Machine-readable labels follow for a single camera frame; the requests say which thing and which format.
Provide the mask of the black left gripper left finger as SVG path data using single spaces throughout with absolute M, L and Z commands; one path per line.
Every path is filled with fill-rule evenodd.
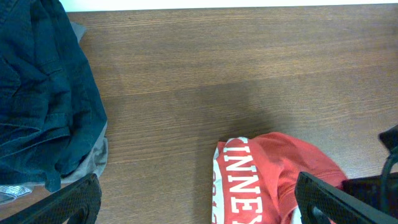
M 101 187 L 96 174 L 60 189 L 1 224 L 94 224 L 101 206 Z

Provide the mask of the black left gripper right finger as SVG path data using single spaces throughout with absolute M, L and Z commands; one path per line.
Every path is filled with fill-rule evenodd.
M 394 218 L 347 194 L 325 181 L 301 172 L 295 197 L 303 223 L 385 223 L 397 224 Z

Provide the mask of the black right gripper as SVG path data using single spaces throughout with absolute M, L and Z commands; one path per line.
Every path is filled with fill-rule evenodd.
M 381 175 L 343 181 L 343 191 L 358 200 L 397 218 L 397 125 L 379 134 L 389 151 Z

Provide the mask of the orange t-shirt with white print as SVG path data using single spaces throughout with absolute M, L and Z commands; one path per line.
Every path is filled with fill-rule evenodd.
M 212 223 L 295 223 L 295 186 L 308 172 L 341 188 L 344 172 L 316 146 L 283 133 L 217 143 Z

